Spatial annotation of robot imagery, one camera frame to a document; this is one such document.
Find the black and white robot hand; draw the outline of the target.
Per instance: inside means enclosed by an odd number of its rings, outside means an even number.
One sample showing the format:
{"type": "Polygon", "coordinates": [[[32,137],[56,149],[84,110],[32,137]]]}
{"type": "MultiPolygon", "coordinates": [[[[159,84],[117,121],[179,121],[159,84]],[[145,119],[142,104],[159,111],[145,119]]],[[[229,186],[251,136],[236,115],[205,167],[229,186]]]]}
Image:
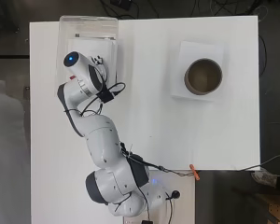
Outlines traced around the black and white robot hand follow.
{"type": "Polygon", "coordinates": [[[104,65],[103,58],[100,56],[91,57],[91,61],[94,63],[94,67],[99,71],[99,74],[101,75],[102,79],[104,81],[107,81],[108,74],[107,74],[107,69],[105,68],[104,65]]]}

